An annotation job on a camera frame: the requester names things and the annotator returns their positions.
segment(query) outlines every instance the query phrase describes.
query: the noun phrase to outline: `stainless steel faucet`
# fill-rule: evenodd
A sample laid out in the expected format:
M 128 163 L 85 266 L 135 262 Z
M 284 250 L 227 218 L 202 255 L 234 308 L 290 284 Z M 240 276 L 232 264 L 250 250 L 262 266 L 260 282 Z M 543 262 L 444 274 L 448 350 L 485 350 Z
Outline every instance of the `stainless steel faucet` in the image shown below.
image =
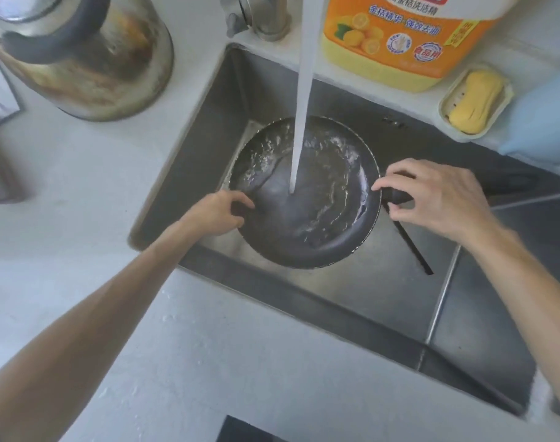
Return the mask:
M 227 21 L 227 37 L 253 29 L 266 42 L 283 38 L 290 29 L 288 0 L 220 0 Z

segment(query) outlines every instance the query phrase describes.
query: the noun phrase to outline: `stainless steel kettle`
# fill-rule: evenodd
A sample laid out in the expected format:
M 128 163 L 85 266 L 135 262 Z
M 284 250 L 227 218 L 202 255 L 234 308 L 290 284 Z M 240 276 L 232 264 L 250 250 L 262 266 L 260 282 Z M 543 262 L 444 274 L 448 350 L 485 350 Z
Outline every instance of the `stainless steel kettle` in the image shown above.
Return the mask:
M 110 121 L 159 96 L 173 45 L 151 0 L 0 0 L 0 60 L 65 112 Z

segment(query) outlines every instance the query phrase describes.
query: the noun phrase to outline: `orange dish soap bottle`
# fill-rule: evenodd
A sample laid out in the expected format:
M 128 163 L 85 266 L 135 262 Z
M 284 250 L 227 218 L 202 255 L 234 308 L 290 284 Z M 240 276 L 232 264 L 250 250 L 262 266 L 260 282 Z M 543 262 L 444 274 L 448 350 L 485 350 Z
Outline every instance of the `orange dish soap bottle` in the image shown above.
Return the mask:
M 367 79 L 431 88 L 518 0 L 330 0 L 323 51 Z

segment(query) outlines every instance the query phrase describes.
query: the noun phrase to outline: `soap bar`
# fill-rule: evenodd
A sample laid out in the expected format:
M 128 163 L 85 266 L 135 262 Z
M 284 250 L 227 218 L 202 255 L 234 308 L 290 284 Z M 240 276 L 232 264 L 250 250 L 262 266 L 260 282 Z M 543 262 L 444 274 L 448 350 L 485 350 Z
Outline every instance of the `soap bar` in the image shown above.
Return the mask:
M 450 112 L 450 124 L 468 134 L 482 132 L 503 85 L 503 77 L 494 71 L 479 69 L 469 73 L 464 97 Z

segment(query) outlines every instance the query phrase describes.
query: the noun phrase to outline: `running water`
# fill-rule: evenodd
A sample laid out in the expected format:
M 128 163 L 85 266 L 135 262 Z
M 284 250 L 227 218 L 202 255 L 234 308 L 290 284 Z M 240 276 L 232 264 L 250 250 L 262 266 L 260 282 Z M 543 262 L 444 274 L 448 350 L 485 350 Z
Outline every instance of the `running water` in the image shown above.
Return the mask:
M 302 37 L 300 39 L 300 68 L 298 71 L 298 93 L 296 96 L 296 123 L 294 128 L 294 148 L 290 173 L 290 193 L 294 193 L 296 174 L 305 139 L 306 111 L 313 83 L 313 72 L 325 0 L 302 0 Z

